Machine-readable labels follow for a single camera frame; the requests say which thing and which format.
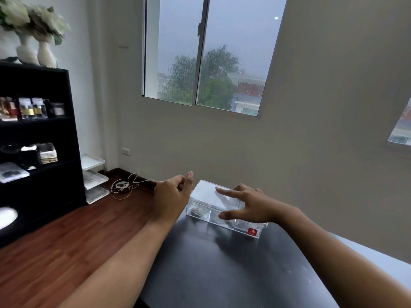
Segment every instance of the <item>red label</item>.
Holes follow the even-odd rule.
[[[254,228],[248,228],[248,234],[249,234],[250,236],[255,237],[255,236],[257,235],[257,230],[254,229]]]

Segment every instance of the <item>person's left arm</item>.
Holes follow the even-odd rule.
[[[187,205],[192,186],[193,172],[157,182],[147,224],[59,308],[133,307],[161,244]]]

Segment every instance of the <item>white tray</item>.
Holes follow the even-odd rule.
[[[89,154],[83,154],[81,155],[81,168],[85,170],[89,170],[90,168],[103,165],[105,163],[105,160],[100,159],[98,157],[95,157],[93,155]]]
[[[102,183],[105,183],[108,180],[109,178],[107,176],[101,175],[100,173],[97,173],[95,171],[83,171],[84,186],[87,190],[95,186],[101,185]]]
[[[92,204],[101,198],[104,198],[108,194],[110,194],[110,191],[97,186],[85,191],[85,199],[88,204]]]

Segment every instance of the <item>black shelf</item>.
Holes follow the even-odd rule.
[[[1,97],[49,99],[63,103],[66,114],[47,119],[0,121],[0,147],[50,142],[59,159],[29,171],[28,177],[0,183],[0,207],[11,207],[18,212],[17,219],[0,230],[2,247],[87,202],[68,71],[0,62],[0,82]],[[19,165],[19,160],[17,156],[0,152],[0,163]]]
[[[0,121],[0,129],[1,128],[12,128],[12,127],[19,127],[19,126],[31,126],[36,124],[43,124],[43,123],[54,123],[54,122],[61,122],[61,121],[68,121],[71,117],[58,117],[58,118],[36,118],[33,120],[18,120],[18,121]]]

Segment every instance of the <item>table top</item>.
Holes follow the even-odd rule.
[[[410,265],[340,239],[374,263],[388,263],[383,269],[409,281],[411,289]],[[150,308],[338,307],[280,226],[270,223],[255,239],[185,212],[164,241],[140,297]]]

